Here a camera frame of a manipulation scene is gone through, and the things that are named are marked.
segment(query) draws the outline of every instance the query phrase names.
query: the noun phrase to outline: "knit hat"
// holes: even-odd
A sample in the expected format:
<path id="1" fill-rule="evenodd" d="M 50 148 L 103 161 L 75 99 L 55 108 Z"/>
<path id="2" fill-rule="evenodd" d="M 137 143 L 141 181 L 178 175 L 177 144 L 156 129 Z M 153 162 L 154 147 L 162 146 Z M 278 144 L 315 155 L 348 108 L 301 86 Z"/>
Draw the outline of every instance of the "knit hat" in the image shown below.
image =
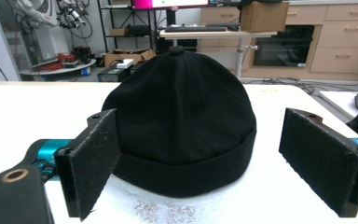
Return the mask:
<path id="1" fill-rule="evenodd" d="M 241 83 L 214 59 L 173 47 L 106 98 L 117 108 L 121 155 L 114 175 L 170 197 L 221 188 L 252 156 L 255 114 Z"/>

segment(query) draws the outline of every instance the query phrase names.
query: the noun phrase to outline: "computer screen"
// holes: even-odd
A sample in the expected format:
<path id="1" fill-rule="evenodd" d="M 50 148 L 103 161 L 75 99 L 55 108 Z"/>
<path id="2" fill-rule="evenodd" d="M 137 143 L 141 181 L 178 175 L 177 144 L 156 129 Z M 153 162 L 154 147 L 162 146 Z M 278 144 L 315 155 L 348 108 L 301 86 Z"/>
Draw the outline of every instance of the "computer screen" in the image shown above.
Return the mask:
<path id="1" fill-rule="evenodd" d="M 172 9 L 173 7 L 206 7 L 209 0 L 132 0 L 134 9 Z"/>

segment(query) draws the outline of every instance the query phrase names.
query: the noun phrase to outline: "white table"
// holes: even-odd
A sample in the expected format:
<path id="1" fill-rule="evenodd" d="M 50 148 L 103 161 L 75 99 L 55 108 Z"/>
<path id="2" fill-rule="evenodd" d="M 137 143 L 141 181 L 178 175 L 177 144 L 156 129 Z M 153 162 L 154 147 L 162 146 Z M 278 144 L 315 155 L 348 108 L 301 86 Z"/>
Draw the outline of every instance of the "white table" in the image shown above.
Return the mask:
<path id="1" fill-rule="evenodd" d="M 91 61 L 89 61 L 89 63 L 79 64 L 75 68 L 61 68 L 61 69 L 53 70 L 53 71 L 21 70 L 20 74 L 26 75 L 26 76 L 32 76 L 35 81 L 44 81 L 44 79 L 41 76 L 49 76 L 49 75 L 56 75 L 56 74 L 62 74 L 62 73 L 68 73 L 68 72 L 77 71 L 77 70 L 80 70 L 80 69 L 83 69 L 83 68 L 90 67 L 93 64 L 95 64 L 95 62 L 96 62 L 95 59 L 91 59 Z"/>
<path id="2" fill-rule="evenodd" d="M 261 33 L 249 33 L 244 31 L 225 31 L 225 32 L 182 32 L 182 33 L 166 33 L 164 30 L 159 33 L 160 37 L 166 39 L 172 39 L 173 45 L 177 45 L 178 39 L 221 39 L 221 38 L 238 38 L 238 48 L 235 58 L 235 76 L 241 77 L 242 59 L 243 59 L 243 39 L 244 38 L 256 38 L 256 37 L 271 37 L 276 35 L 277 32 L 261 32 Z"/>
<path id="3" fill-rule="evenodd" d="M 0 82 L 0 173 L 17 164 L 37 139 L 75 138 L 117 85 Z M 358 216 L 339 218 L 278 151 L 286 107 L 318 114 L 347 137 L 358 135 L 298 88 L 245 89 L 257 118 L 257 137 L 249 167 L 238 181 L 198 197 L 173 199 L 111 176 L 95 211 L 83 223 L 358 224 Z M 61 184 L 49 181 L 45 186 L 55 222 L 80 223 L 67 216 Z"/>
<path id="4" fill-rule="evenodd" d="M 339 112 L 352 120 L 358 115 L 355 96 L 358 91 L 320 91 L 321 97 Z"/>

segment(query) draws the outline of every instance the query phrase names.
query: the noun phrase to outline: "shelf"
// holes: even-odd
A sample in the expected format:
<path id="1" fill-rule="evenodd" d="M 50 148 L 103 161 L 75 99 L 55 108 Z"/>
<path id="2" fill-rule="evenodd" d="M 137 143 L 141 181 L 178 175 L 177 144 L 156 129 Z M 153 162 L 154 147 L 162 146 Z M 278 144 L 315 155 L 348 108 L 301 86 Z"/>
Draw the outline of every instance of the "shelf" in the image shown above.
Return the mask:
<path id="1" fill-rule="evenodd" d="M 118 6 L 112 6 L 112 1 L 111 0 L 108 0 L 108 1 L 103 1 L 104 2 L 104 6 L 102 7 L 101 6 L 101 0 L 98 0 L 97 1 L 97 4 L 98 4 L 98 9 L 99 9 L 99 12 L 100 12 L 100 20 L 101 20 L 101 26 L 103 28 L 103 42 L 104 42 L 104 46 L 105 46 L 105 51 L 108 52 L 109 50 L 111 50 L 110 48 L 108 48 L 107 46 L 107 41 L 106 41 L 106 38 L 114 38 L 115 40 L 115 48 L 117 49 L 117 40 L 116 38 L 122 38 L 122 37 L 135 37 L 134 41 L 135 41 L 135 45 L 136 45 L 136 48 L 138 48 L 138 40 L 137 40 L 137 37 L 141 37 L 141 38 L 144 38 L 144 37 L 148 37 L 149 38 L 149 42 L 150 42 L 150 48 L 152 49 L 153 48 L 153 38 L 152 38 L 152 30 L 151 30 L 151 27 L 150 27 L 150 11 L 146 11 L 147 13 L 147 21 L 144 21 L 142 18 L 140 18 L 136 13 L 140 13 L 140 11 L 136 11 L 134 9 L 132 9 L 132 7 L 128 6 L 128 7 L 118 7 Z M 108 13 L 109 17 L 110 17 L 110 24 L 107 25 L 107 22 L 109 23 L 109 21 L 105 21 L 103 19 L 103 11 L 105 11 Z M 109 29 L 111 28 L 117 28 L 115 26 L 115 22 L 114 22 L 114 14 L 112 13 L 112 10 L 128 10 L 130 13 L 127 17 L 126 20 L 124 20 L 124 22 L 122 22 L 123 24 L 125 22 L 127 22 L 127 20 L 129 18 L 132 18 L 132 25 L 136 25 L 135 24 L 135 17 L 137 17 L 142 23 L 144 23 L 145 25 L 147 25 L 149 28 L 148 28 L 148 33 L 149 35 L 110 35 L 108 31 L 106 31 L 108 28 L 105 28 L 105 27 L 110 27 Z"/>

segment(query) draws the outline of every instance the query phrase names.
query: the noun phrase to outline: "drawer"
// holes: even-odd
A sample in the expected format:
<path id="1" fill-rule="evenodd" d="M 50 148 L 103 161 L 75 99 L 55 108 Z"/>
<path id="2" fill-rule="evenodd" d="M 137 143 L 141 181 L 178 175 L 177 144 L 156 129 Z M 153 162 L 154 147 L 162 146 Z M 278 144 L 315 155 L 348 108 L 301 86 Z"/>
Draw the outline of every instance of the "drawer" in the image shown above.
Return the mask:
<path id="1" fill-rule="evenodd" d="M 327 8 L 326 21 L 358 21 L 358 4 L 332 5 Z"/>
<path id="2" fill-rule="evenodd" d="M 358 74 L 358 49 L 316 49 L 310 71 Z"/>
<path id="3" fill-rule="evenodd" d="M 358 21 L 327 21 L 318 47 L 358 48 Z"/>
<path id="4" fill-rule="evenodd" d="M 240 11 L 236 7 L 205 7 L 201 10 L 202 22 L 238 21 Z"/>
<path id="5" fill-rule="evenodd" d="M 286 24 L 322 24 L 327 6 L 289 6 Z"/>

